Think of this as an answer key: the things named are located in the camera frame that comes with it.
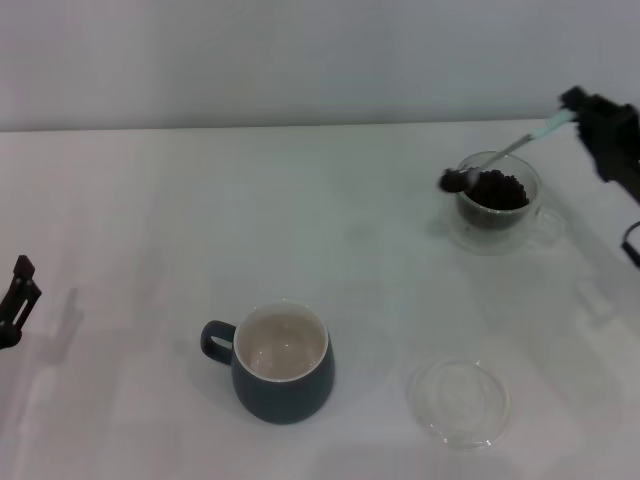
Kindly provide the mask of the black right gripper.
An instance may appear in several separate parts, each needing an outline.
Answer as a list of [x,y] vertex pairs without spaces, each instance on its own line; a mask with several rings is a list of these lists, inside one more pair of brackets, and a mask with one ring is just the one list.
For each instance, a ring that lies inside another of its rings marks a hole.
[[559,97],[563,109],[579,114],[577,135],[604,182],[615,182],[639,202],[639,112],[574,86]]

